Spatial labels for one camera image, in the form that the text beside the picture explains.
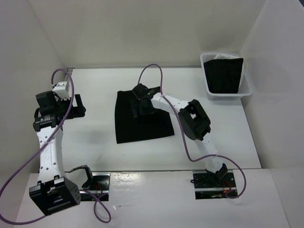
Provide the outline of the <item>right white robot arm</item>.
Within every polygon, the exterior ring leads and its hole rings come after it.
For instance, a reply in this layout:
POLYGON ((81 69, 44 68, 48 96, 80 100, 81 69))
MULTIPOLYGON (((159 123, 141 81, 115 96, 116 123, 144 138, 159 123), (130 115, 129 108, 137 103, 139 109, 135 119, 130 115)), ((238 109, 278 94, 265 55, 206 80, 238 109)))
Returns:
POLYGON ((144 117, 157 111, 175 115, 181 127, 183 139, 195 142, 203 155, 207 172, 207 184, 220 186, 228 172, 226 164, 218 157, 218 151, 211 137, 211 120, 198 100, 183 101, 161 93, 160 87, 148 88, 139 83, 132 89, 131 100, 134 117, 144 117))

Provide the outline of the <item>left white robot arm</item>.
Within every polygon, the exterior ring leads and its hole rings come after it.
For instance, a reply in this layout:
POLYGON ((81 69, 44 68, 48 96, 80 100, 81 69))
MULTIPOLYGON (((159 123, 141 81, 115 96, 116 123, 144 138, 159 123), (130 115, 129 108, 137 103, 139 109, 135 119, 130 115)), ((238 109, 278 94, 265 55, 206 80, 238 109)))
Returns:
POLYGON ((36 95, 39 107, 34 113, 33 127, 42 151, 37 184, 29 188, 29 196, 46 216, 81 202, 78 186, 65 175, 62 157, 61 121, 84 117, 86 112, 81 96, 76 94, 74 98, 76 106, 70 104, 70 99, 63 100, 53 91, 36 95))

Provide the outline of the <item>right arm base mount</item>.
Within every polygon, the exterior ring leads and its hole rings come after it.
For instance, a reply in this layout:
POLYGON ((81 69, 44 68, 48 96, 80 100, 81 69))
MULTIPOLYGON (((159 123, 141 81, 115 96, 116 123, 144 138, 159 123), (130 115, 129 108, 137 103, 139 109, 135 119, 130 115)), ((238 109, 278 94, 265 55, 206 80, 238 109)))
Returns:
POLYGON ((238 195, 233 172, 229 171, 222 180, 216 182, 206 171, 194 172, 190 182, 194 185, 195 199, 222 199, 226 194, 231 197, 238 195))

